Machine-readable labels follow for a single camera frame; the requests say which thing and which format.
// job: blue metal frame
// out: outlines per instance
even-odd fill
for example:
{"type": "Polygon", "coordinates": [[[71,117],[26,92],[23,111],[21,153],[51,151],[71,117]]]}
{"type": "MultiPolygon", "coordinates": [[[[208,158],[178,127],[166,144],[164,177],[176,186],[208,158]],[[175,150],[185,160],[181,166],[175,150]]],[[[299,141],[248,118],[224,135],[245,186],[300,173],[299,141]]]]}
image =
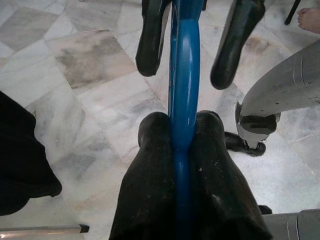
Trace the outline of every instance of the blue metal frame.
{"type": "Polygon", "coordinates": [[[200,77],[199,17],[204,0],[173,0],[168,114],[176,184],[177,238],[191,238],[188,149],[195,133],[200,77]]]}

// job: marble floor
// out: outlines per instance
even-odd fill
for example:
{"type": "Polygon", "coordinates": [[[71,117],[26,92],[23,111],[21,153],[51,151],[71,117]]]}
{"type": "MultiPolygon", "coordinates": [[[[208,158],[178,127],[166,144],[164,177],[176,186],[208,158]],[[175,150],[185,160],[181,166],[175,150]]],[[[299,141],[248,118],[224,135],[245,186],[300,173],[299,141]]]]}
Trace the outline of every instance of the marble floor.
{"type": "MultiPolygon", "coordinates": [[[[209,0],[200,25],[199,110],[216,111],[236,132],[234,108],[272,67],[320,37],[283,24],[293,0],[266,0],[234,83],[209,81],[232,0],[209,0]]],[[[320,7],[301,1],[299,9],[320,7]]],[[[156,76],[137,71],[141,0],[0,0],[0,91],[37,119],[35,135],[62,183],[54,198],[31,199],[0,217],[0,228],[88,224],[87,234],[30,240],[107,240],[121,180],[138,152],[139,123],[167,111],[169,28],[156,76]]],[[[261,205],[274,213],[320,208],[320,107],[282,114],[261,157],[230,152],[261,205]]]]}

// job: stain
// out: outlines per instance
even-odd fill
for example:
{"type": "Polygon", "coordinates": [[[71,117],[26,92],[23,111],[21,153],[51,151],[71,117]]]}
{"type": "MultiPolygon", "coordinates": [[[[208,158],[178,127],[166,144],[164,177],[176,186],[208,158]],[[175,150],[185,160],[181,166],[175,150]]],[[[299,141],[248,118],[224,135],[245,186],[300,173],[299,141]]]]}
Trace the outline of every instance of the stain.
{"type": "Polygon", "coordinates": [[[245,50],[250,53],[261,54],[270,46],[269,41],[258,38],[250,37],[245,43],[245,50]]]}

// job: black rubber cap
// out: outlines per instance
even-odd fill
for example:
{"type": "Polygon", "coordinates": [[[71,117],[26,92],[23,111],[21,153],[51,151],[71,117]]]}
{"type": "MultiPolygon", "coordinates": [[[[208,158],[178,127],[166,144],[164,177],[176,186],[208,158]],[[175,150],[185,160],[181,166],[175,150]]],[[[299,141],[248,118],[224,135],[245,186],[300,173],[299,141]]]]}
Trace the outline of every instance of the black rubber cap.
{"type": "Polygon", "coordinates": [[[90,227],[88,225],[83,225],[83,224],[79,224],[79,225],[81,227],[81,231],[80,231],[81,234],[89,232],[90,227]]]}

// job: black rubber foot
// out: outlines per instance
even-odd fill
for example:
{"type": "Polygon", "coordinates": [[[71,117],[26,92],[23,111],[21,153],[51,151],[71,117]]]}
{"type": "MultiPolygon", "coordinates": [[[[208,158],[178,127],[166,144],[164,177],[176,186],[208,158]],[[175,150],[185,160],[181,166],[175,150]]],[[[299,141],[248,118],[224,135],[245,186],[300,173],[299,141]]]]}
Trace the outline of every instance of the black rubber foot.
{"type": "Polygon", "coordinates": [[[80,227],[81,227],[81,231],[80,231],[81,234],[89,232],[90,227],[88,225],[80,224],[80,227]]]}
{"type": "Polygon", "coordinates": [[[259,209],[262,215],[272,214],[271,208],[266,205],[259,205],[259,209]]]}
{"type": "Polygon", "coordinates": [[[256,149],[248,147],[244,141],[237,134],[231,132],[224,132],[225,137],[225,146],[226,149],[232,150],[234,152],[241,152],[249,154],[253,157],[262,156],[266,151],[266,145],[262,142],[259,142],[256,149]]]}

